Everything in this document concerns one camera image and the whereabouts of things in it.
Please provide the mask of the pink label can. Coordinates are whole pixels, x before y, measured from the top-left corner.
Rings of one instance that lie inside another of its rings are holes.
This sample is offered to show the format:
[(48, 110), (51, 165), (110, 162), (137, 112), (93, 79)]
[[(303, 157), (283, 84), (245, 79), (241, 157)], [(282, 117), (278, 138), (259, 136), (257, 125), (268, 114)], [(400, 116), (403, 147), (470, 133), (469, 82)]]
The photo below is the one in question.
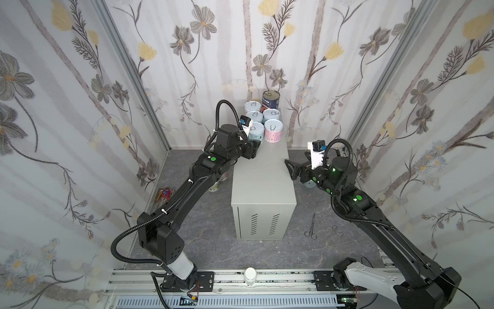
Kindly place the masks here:
[(262, 104), (256, 100), (248, 101), (244, 104), (245, 113), (249, 113), (251, 111), (261, 112)]

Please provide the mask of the white lid can front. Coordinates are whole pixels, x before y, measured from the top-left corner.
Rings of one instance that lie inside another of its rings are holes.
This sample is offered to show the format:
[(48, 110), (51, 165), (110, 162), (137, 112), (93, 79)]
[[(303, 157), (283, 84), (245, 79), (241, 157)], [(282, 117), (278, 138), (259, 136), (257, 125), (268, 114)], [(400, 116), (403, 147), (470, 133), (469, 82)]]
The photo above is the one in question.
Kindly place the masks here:
[(252, 120), (252, 122), (263, 123), (264, 115), (259, 111), (250, 111), (246, 114), (248, 118)]

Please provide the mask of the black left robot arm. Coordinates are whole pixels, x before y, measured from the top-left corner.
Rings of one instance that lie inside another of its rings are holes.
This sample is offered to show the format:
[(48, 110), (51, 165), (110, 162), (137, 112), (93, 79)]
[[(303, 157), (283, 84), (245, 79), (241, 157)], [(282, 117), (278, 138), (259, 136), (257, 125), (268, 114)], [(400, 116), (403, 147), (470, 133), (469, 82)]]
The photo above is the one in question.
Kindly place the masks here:
[[(220, 109), (234, 112), (235, 124), (220, 124)], [(151, 214), (141, 213), (137, 224), (117, 236), (111, 244), (114, 258), (130, 264), (154, 264), (175, 278), (174, 287), (191, 290), (197, 282), (197, 266), (184, 253), (185, 242), (178, 235), (180, 227), (199, 199), (241, 158), (253, 159), (259, 142), (248, 140), (244, 126), (248, 121), (235, 113), (227, 100), (220, 100), (215, 111), (215, 129), (203, 152), (189, 168), (189, 176), (172, 197)], [(151, 258), (125, 257), (117, 246), (125, 237), (138, 234), (138, 242)]]

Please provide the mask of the teal label can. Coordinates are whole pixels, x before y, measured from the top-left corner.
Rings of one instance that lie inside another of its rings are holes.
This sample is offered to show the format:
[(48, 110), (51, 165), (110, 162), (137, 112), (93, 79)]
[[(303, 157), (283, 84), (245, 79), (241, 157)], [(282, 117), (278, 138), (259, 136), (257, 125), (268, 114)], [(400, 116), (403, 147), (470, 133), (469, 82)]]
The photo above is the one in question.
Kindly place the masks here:
[(248, 140), (250, 141), (257, 140), (262, 142), (264, 140), (264, 131), (265, 131), (264, 124), (260, 122), (253, 122), (249, 129)]
[(280, 120), (280, 111), (277, 109), (266, 109), (263, 111), (264, 122), (268, 120)]

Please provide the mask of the dark blue tomato can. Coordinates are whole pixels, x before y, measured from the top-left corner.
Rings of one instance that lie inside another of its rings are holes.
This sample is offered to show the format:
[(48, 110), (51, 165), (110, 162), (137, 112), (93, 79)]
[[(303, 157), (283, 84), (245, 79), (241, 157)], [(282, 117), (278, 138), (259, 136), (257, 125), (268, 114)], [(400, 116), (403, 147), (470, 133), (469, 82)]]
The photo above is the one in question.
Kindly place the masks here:
[(262, 94), (262, 111), (279, 108), (280, 93), (276, 90), (267, 90)]

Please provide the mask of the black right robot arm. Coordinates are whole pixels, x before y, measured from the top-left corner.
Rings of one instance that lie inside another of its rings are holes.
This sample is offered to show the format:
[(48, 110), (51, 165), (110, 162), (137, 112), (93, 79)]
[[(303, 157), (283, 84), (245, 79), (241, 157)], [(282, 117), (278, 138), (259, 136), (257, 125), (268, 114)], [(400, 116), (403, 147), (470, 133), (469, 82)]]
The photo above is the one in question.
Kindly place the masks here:
[(377, 203), (356, 187), (358, 169), (348, 141), (334, 139), (329, 144), (315, 141), (309, 159), (322, 154), (321, 164), (298, 164), (286, 160), (292, 180), (312, 181), (329, 195), (330, 206), (342, 220), (360, 228), (391, 259), (398, 275), (369, 268), (352, 258), (333, 267), (330, 283), (337, 290), (362, 287), (397, 303), (400, 308), (445, 308), (460, 291), (461, 275), (452, 267), (443, 268), (421, 252), (384, 215)]

